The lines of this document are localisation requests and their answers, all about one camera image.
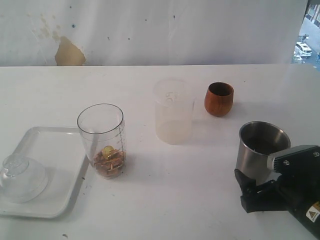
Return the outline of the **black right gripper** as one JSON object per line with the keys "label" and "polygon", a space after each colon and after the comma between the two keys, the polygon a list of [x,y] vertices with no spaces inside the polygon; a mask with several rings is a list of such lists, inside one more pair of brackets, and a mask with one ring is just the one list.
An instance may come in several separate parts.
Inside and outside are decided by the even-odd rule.
{"label": "black right gripper", "polygon": [[320,179],[297,176],[279,176],[257,185],[255,179],[239,169],[234,170],[235,179],[242,192],[241,205],[247,213],[288,211],[291,214],[306,214],[320,200]]}

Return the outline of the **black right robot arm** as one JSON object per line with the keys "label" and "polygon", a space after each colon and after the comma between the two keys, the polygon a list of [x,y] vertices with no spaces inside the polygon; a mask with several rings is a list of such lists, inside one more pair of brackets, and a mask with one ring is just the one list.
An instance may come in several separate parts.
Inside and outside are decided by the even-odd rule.
{"label": "black right robot arm", "polygon": [[320,195],[306,181],[280,175],[257,185],[239,169],[235,178],[242,192],[241,205],[247,213],[287,211],[314,237],[320,238]]}

